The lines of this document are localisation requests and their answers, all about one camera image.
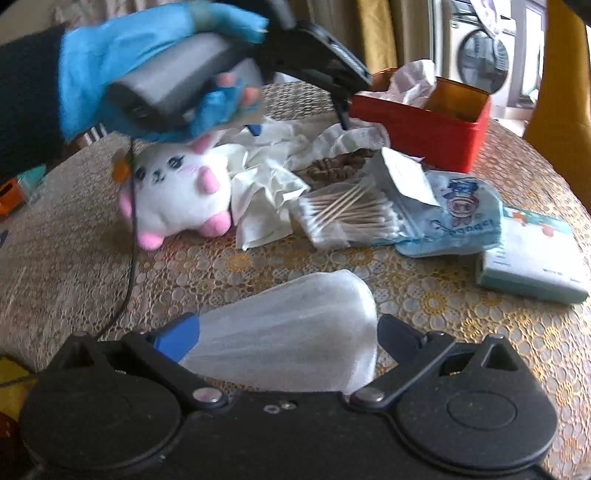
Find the black plastic mount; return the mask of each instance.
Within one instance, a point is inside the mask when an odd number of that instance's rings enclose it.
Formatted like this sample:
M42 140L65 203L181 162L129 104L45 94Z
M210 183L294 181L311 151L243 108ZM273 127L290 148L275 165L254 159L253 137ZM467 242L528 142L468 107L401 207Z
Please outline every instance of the black plastic mount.
M382 318L382 340L398 322ZM73 335L25 403L22 437L41 479L551 479L538 464L557 417L509 342L408 328L416 354L349 401L243 392L232 404L150 335Z

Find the black cable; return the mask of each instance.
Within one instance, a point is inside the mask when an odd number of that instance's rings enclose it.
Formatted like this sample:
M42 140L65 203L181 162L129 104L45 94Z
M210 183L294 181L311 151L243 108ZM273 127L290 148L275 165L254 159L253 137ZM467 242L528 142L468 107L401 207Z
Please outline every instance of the black cable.
M125 298L121 303L120 307L111 317L103 328L99 330L99 333L95 335L95 340L98 340L102 337L117 321L121 318L121 316L125 313L127 309L127 305L129 305L129 301L131 300L131 292L134 289L134 281L135 281L135 270L137 266L137 253L138 249L136 246L136 238L138 236L138 217L135 213L135 179L134 179L134 164L135 164L135 153L134 153L134 140L131 140L131 145L129 147L129 158L130 158L130 167L131 167L131 179L130 179L130 191L131 191L131 258L129 259L129 281L127 284L127 292L125 293Z

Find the tissue in box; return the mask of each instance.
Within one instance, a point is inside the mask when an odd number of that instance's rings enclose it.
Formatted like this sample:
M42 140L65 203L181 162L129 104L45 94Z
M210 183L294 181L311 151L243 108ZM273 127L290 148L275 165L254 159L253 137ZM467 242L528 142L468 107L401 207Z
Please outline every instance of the tissue in box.
M476 267L479 285L567 304L587 299L583 258L567 222L505 206L501 225L501 246Z

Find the lace tablecloth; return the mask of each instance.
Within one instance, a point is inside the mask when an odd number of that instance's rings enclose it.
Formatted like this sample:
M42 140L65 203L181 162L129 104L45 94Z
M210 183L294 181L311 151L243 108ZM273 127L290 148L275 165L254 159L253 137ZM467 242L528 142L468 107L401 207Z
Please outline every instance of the lace tablecloth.
M299 83L268 87L265 99L277 119L331 108L324 92ZM130 238L118 220L109 160L126 142L111 135L77 153L48 175L41 199L5 225L10 233L0 249L0 352L33 369L47 365L72 332L97 332L121 301ZM565 218L589 265L589 215L526 142L491 122L473 173L489 180L508 205ZM108 336L158 327L182 312L341 268L367 282L380 312L419 329L476 342L490 332L508 335L558 411L551 471L570 478L581 470L591 446L591 301L568 308L482 290L474 282L474 257L415 260L392 248L318 252L297 236L242 252L234 249L232 234L206 240L185 232L158 252L140 254L131 305ZM390 365L383 353L376 371Z

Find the washing machine door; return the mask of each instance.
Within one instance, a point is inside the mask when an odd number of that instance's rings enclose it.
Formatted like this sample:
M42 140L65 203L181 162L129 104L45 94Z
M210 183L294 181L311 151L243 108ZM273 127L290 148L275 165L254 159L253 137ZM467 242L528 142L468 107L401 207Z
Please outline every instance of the washing machine door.
M509 55L501 40L493 40L484 30L474 30L458 48L457 69L463 83L492 95L509 78Z

